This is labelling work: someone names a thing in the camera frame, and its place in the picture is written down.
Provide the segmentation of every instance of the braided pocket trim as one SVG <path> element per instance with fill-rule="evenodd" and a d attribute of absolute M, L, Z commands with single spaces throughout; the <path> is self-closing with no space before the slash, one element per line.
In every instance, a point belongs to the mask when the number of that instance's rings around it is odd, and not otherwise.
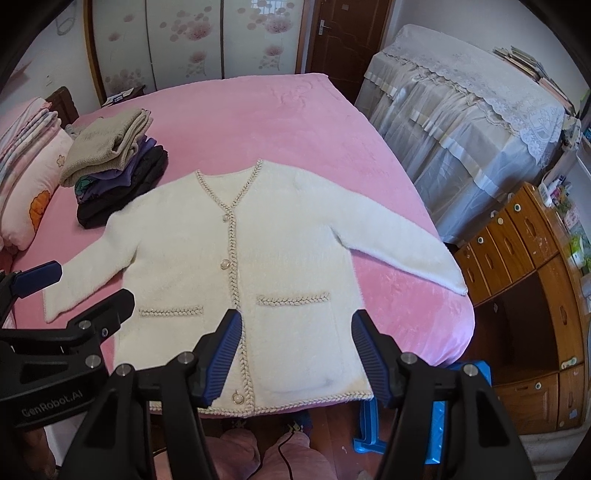
<path fill-rule="evenodd" d="M 203 306 L 179 307 L 174 309 L 138 309 L 142 317 L 183 317 L 190 315 L 203 315 Z"/>
<path fill-rule="evenodd" d="M 300 295 L 295 297 L 268 297 L 265 295 L 258 295 L 256 297 L 257 305 L 265 307 L 283 307 L 308 305 L 310 303 L 323 303 L 330 301 L 330 293 L 322 292 L 316 295 Z"/>

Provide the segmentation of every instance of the wardrobe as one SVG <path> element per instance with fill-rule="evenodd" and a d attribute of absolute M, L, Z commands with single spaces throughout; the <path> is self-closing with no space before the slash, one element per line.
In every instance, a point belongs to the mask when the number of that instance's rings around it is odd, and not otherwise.
<path fill-rule="evenodd" d="M 94 0 L 105 92 L 295 73 L 307 1 Z"/>

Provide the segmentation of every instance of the folded purple garment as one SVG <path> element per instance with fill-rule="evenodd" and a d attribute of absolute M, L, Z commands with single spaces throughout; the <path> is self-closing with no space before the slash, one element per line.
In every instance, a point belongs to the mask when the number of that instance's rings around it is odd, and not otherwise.
<path fill-rule="evenodd" d="M 140 139 L 140 141 L 138 142 L 138 153 L 140 153 L 140 151 L 142 149 L 142 146 L 145 144 L 147 138 L 148 137 L 146 137 L 144 135 Z M 92 174 L 90 174 L 88 176 L 91 177 L 91 178 L 93 178 L 93 179 L 96 179 L 96 180 L 112 180 L 115 177 L 118 177 L 119 175 L 121 175 L 123 172 L 124 172 L 123 170 L 117 170 L 116 168 L 110 168 L 109 170 L 98 171 L 98 172 L 92 173 Z"/>
<path fill-rule="evenodd" d="M 97 180 L 96 182 L 92 183 L 84 192 L 82 201 L 80 203 L 83 203 L 91 198 L 98 197 L 104 192 L 108 192 L 110 189 L 114 189 L 115 187 L 129 187 L 131 185 L 131 175 L 134 172 L 137 164 L 141 161 L 142 157 L 146 155 L 146 153 L 149 152 L 150 149 L 152 149 L 155 145 L 156 140 L 153 138 L 147 139 L 138 152 L 133 157 L 131 157 L 131 160 L 125 167 L 125 170 L 123 170 L 120 175 L 112 179 Z"/>

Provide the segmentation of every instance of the pink pants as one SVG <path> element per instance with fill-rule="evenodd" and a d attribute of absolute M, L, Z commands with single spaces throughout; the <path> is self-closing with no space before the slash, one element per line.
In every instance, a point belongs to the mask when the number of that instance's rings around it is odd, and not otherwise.
<path fill-rule="evenodd" d="M 220 480 L 290 480 L 288 464 L 294 480 L 337 480 L 328 460 L 310 448 L 310 439 L 302 432 L 286 433 L 277 440 L 265 452 L 262 467 L 255 475 L 261 455 L 249 430 L 228 430 L 221 438 L 207 437 L 207 446 Z M 166 453 L 157 455 L 154 463 L 158 480 L 171 480 Z"/>

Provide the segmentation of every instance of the pink bedsheet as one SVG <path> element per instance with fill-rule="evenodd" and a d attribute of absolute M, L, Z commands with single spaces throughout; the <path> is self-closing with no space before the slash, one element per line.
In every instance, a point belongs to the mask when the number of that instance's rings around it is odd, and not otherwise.
<path fill-rule="evenodd" d="M 207 175 L 238 171 L 264 158 L 305 168 L 362 193 L 437 235 L 400 163 L 325 75 L 192 83 L 101 109 L 76 123 L 88 124 L 133 106 L 151 110 L 154 122 L 148 135 L 168 151 L 169 166 L 161 183 L 198 168 Z M 103 228 L 85 231 L 78 225 L 76 207 L 72 189 L 56 191 L 37 237 L 16 261 L 15 270 L 49 260 L 63 264 L 100 237 Z M 362 254 L 355 254 L 354 263 L 369 314 L 403 351 L 413 351 L 432 365 L 453 362 L 463 353 L 474 329 L 468 297 Z M 17 302 L 17 327 L 63 327 L 120 285 L 118 275 L 49 325 L 44 322 L 42 295 L 36 293 Z M 112 363 L 112 339 L 103 351 Z"/>

